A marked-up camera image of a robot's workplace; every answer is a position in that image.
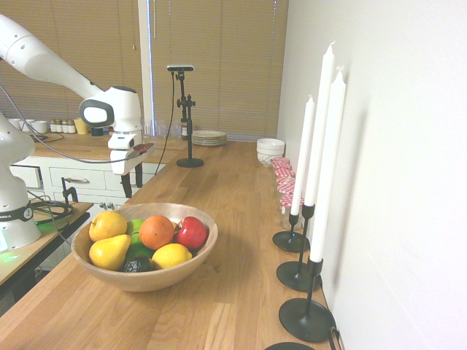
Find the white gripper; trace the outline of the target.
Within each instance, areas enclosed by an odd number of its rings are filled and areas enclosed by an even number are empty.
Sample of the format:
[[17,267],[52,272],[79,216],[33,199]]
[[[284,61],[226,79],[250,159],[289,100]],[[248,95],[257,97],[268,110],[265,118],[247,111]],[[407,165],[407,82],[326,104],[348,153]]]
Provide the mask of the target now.
[[111,150],[110,160],[112,161],[112,171],[114,174],[122,175],[121,184],[127,198],[131,198],[131,181],[130,174],[128,174],[128,172],[133,168],[135,169],[136,186],[138,188],[142,188],[143,186],[141,162],[144,159],[144,156],[139,155],[139,152],[134,149],[134,147],[139,146],[142,143],[143,136],[141,132],[114,132],[108,141],[108,147]]

